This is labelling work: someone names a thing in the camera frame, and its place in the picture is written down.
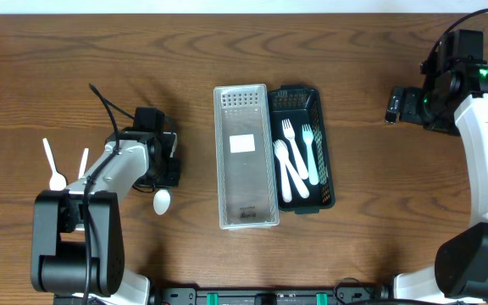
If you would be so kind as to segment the pale green plastic fork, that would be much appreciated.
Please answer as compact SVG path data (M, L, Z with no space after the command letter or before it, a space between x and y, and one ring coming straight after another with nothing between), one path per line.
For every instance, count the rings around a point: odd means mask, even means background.
M313 155L313 132L308 124L302 126L302 139L307 148L308 180L311 185L316 186L319 183L319 175Z

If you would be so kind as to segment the white thick plastic spoon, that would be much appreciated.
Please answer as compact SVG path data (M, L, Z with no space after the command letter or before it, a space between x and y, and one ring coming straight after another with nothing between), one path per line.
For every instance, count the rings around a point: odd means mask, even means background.
M281 196L284 202L291 202L292 193L287 173L287 162L289 161L289 152L286 144L282 140L274 141L274 155L278 158L280 163L280 182L281 182Z

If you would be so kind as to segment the white fork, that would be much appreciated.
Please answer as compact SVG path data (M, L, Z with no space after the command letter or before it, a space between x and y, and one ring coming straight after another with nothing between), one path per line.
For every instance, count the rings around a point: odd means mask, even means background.
M295 134L295 131L292 127L291 121L289 119L283 119L281 124L282 124L284 137L291 144L291 150L292 150L293 157L295 160L295 165L297 167L297 173L299 174L301 179L306 180L308 178L308 170L307 170L306 165L303 161L300 150L297 146L296 134Z
M297 173L297 171L295 170L293 165L291 164L290 159L287 162L286 167L287 167L288 177L289 176L291 177L293 184L295 185L295 187L297 189L297 193L299 194L299 196L301 198L309 198L309 196L310 196L309 190L306 187L306 185L304 184L303 180L300 178L299 174Z

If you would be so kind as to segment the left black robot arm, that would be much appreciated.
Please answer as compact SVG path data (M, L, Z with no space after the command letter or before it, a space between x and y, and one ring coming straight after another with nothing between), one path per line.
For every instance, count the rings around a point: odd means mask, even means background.
M61 191L34 202L31 284L56 304L148 304L151 282L125 267L119 205L134 184L172 158L174 132L124 130Z

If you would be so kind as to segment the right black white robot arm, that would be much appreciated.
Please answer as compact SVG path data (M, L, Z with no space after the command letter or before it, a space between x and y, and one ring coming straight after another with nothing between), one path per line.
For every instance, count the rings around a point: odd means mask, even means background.
M488 302L488 63L480 31L444 34L421 64L422 87L396 87L385 121L459 136L469 174L469 227L443 243L432 266L393 279L396 299Z

